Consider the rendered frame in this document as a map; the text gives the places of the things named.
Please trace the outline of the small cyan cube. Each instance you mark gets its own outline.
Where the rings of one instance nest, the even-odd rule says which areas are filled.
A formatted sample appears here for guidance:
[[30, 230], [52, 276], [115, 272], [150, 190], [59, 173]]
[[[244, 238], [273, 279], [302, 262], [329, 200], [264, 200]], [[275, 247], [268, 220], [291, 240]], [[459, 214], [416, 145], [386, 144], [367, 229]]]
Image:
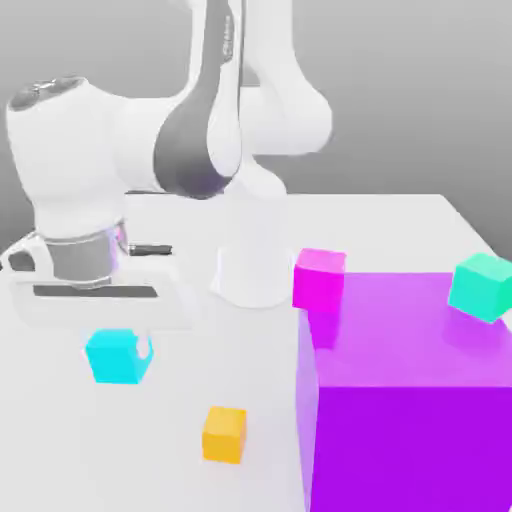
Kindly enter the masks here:
[[97, 330], [88, 340], [85, 353], [97, 383], [138, 384], [152, 362], [154, 350], [144, 337], [147, 354], [138, 350], [139, 337], [131, 329]]

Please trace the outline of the small teal cube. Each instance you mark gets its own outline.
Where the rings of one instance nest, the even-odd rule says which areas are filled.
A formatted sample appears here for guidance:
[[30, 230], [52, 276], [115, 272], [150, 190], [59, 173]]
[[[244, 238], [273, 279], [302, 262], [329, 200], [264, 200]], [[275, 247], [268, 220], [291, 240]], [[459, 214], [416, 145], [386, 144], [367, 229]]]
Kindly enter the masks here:
[[456, 265], [448, 304], [486, 323], [512, 309], [512, 262], [475, 253]]

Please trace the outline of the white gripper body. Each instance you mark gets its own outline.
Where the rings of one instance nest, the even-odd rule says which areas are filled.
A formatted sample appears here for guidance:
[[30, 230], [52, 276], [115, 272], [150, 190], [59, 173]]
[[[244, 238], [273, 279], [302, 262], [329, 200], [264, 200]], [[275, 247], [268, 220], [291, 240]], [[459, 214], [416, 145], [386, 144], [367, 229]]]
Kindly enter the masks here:
[[180, 330], [193, 325], [193, 290], [165, 272], [132, 272], [93, 289], [15, 272], [10, 294], [20, 318], [33, 327]]

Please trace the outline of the large purple box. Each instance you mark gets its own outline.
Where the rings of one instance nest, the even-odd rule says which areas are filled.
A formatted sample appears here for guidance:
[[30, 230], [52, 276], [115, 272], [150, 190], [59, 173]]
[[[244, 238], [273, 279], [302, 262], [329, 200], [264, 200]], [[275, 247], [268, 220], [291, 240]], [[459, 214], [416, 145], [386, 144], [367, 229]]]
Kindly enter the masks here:
[[319, 406], [311, 512], [512, 512], [512, 329], [448, 303], [447, 273], [349, 273], [302, 315]]

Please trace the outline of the small magenta cube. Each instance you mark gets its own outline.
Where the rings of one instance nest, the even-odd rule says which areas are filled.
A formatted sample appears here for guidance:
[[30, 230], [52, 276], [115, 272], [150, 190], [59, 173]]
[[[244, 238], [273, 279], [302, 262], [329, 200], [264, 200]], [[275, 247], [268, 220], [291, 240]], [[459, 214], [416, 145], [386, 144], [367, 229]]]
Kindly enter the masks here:
[[341, 307], [346, 254], [304, 248], [294, 266], [292, 305], [295, 308], [336, 313]]

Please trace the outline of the small orange cube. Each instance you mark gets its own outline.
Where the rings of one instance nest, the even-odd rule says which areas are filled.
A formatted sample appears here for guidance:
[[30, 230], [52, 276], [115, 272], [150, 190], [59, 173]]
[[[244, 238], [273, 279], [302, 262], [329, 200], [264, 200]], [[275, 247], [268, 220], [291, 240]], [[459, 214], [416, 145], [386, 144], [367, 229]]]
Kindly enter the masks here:
[[205, 460], [240, 464], [247, 435], [247, 412], [243, 409], [212, 406], [202, 431]]

